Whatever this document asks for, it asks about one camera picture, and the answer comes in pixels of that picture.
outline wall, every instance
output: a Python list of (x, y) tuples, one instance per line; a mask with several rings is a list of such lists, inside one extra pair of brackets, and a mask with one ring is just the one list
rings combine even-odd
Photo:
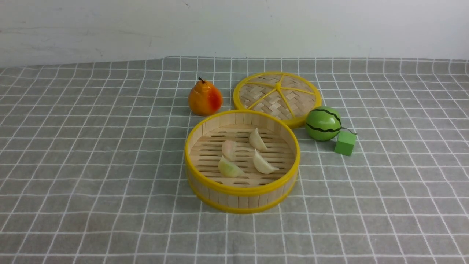
[(0, 67), (169, 55), (469, 59), (467, 0), (0, 0)]

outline yellow rim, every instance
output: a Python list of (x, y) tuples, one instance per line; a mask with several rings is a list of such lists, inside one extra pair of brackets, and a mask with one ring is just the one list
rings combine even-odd
[(268, 210), (274, 206), (276, 206), (277, 204), (281, 203), (289, 194), (290, 192), (293, 190), (293, 187), (295, 187), (295, 183), (296, 183), (296, 178), (297, 176), (295, 176), (295, 180), (292, 184), (292, 186), (290, 187), (290, 189), (284, 193), (279, 199), (273, 201), (272, 203), (269, 203), (267, 205), (264, 205), (264, 206), (261, 206), (261, 207), (256, 207), (256, 208), (234, 208), (234, 207), (228, 207), (228, 206), (224, 206), (224, 205), (220, 205), (218, 203), (215, 203), (215, 202), (212, 202), (210, 200), (208, 200), (207, 198), (203, 197), (195, 188), (194, 186), (192, 185), (192, 182), (190, 180), (188, 180), (189, 182), (189, 186), (190, 188), (192, 189), (192, 191), (194, 192), (194, 194), (200, 199), (202, 200), (204, 203), (220, 210), (220, 211), (224, 211), (224, 212), (227, 212), (227, 213), (233, 213), (233, 214), (254, 214), (254, 213), (260, 213), (260, 212), (263, 212), (265, 210)]
[[(262, 186), (257, 186), (257, 187), (249, 187), (249, 188), (240, 188), (240, 187), (233, 187), (233, 186), (226, 186), (221, 183), (215, 182), (207, 177), (205, 177), (202, 173), (200, 173), (192, 161), (189, 158), (189, 139), (193, 136), (194, 132), (202, 126), (205, 122), (219, 117), (223, 116), (226, 114), (233, 114), (233, 113), (252, 113), (252, 114), (257, 114), (264, 116), (266, 118), (269, 118), (277, 123), (279, 123), (281, 126), (283, 126), (289, 133), (289, 135), (293, 138), (295, 141), (295, 148), (296, 148), (296, 159), (295, 162), (293, 163), (291, 169), (283, 175), (280, 179), (273, 181), (271, 183), (268, 183), (266, 185)], [(300, 165), (300, 146), (298, 145), (298, 140), (296, 140), (295, 134), (293, 134), (293, 131), (283, 122), (280, 122), (280, 120), (274, 118), (273, 116), (270, 116), (266, 113), (261, 113), (261, 112), (256, 112), (256, 111), (251, 111), (251, 110), (231, 110), (231, 111), (226, 111), (226, 112), (221, 112), (218, 114), (215, 114), (213, 116), (210, 116), (206, 119), (204, 119), (202, 122), (198, 123), (190, 132), (189, 136), (186, 139), (186, 144), (184, 147), (184, 159), (186, 160), (186, 167), (192, 175), (203, 185), (207, 186), (210, 189), (214, 189), (218, 192), (225, 193), (225, 194), (230, 194), (230, 195), (236, 195), (236, 196), (249, 196), (249, 195), (260, 195), (260, 194), (265, 194), (268, 192), (271, 192), (280, 186), (284, 185), (288, 180), (290, 180), (294, 175), (295, 172), (298, 171), (298, 166)]]
[[(245, 86), (246, 84), (258, 84), (258, 85), (265, 85), (265, 86), (268, 86), (268, 87), (271, 87), (272, 88), (272, 91), (270, 91), (268, 94), (264, 95), (263, 97), (259, 98), (256, 102), (254, 102), (251, 106), (248, 107), (248, 109), (251, 109), (253, 106), (255, 106), (256, 104), (258, 104), (263, 98), (265, 98), (266, 96), (268, 96), (269, 94), (273, 93), (275, 91), (275, 88), (274, 88), (274, 85), (271, 85), (271, 84), (264, 84), (264, 83), (258, 83), (258, 82), (250, 82), (249, 80), (251, 79), (254, 79), (254, 78), (257, 78), (259, 76), (262, 76), (262, 75), (269, 75), (269, 74), (277, 74), (277, 75), (282, 75), (280, 77), (280, 83), (281, 81), (283, 80), (283, 78), (285, 76), (290, 76), (290, 77), (293, 77), (293, 78), (296, 78), (298, 80), (301, 80), (302, 82), (306, 83), (310, 88), (311, 88), (311, 91), (312, 92), (308, 92), (308, 91), (303, 91), (301, 89), (295, 89), (295, 88), (286, 88), (286, 87), (280, 87), (280, 90), (294, 90), (294, 91), (297, 91), (297, 92), (303, 92), (303, 93), (308, 93), (308, 94), (313, 94), (315, 95), (316, 97), (316, 101), (314, 103), (314, 106), (311, 107), (311, 109), (314, 109), (316, 107), (320, 107), (322, 105), (322, 102), (321, 102), (321, 94), (319, 93), (319, 90), (312, 84), (310, 83), (308, 80), (306, 80), (305, 78), (303, 77), (300, 77), (298, 75), (295, 75), (295, 74), (291, 74), (291, 73), (288, 73), (288, 72), (281, 72), (281, 71), (267, 71), (267, 72), (261, 72), (261, 73), (258, 73), (258, 74), (254, 74), (254, 75), (251, 75), (247, 78), (245, 78), (244, 80), (242, 80), (240, 83), (238, 83), (238, 85), (236, 86), (236, 88), (234, 89), (234, 93), (233, 93), (233, 101), (234, 101), (234, 106), (236, 107), (236, 109), (246, 109), (244, 107), (244, 104), (241, 103), (241, 100), (239, 99), (239, 91), (241, 90), (241, 87)], [(295, 117), (295, 115), (293, 114), (293, 111), (292, 109), (290, 108), (290, 105), (289, 103), (287, 102), (286, 98), (283, 96), (283, 94), (280, 92), (279, 93), (280, 96), (282, 97), (282, 100), (285, 102), (288, 110), (290, 111), (290, 113), (292, 114), (293, 118), (291, 119), (286, 119), (286, 120), (281, 120), (281, 122), (283, 122), (284, 124), (286, 124), (289, 128), (291, 129), (294, 129), (294, 128), (297, 128), (297, 127), (300, 127), (300, 126), (303, 126), (304, 125), (304, 121), (306, 119), (306, 115), (304, 116), (297, 116)]]

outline toy watermelon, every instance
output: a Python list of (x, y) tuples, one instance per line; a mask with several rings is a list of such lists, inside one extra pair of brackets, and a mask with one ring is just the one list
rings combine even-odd
[(331, 140), (342, 129), (339, 113), (327, 106), (314, 108), (306, 117), (306, 131), (315, 140)]

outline green block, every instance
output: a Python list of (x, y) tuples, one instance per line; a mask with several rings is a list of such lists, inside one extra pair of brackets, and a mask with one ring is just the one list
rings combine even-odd
[(353, 147), (355, 146), (356, 135), (347, 131), (340, 131), (335, 143), (334, 152), (350, 156), (352, 155)]

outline bamboo steamer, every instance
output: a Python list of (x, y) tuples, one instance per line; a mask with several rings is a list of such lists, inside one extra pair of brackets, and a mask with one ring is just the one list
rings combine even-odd
[(287, 72), (262, 72), (234, 89), (234, 106), (269, 114), (289, 128), (304, 126), (306, 116), (321, 106), (321, 94), (306, 79)]
[[(254, 148), (249, 134), (255, 129), (267, 146), (259, 154), (280, 168), (262, 174), (254, 167)], [(237, 142), (233, 161), (244, 171), (238, 178), (225, 178), (218, 169), (225, 140)], [(291, 129), (261, 112), (232, 110), (210, 116), (187, 137), (184, 158), (189, 185), (203, 202), (230, 213), (256, 213), (279, 204), (292, 190), (300, 164), (300, 147)]]

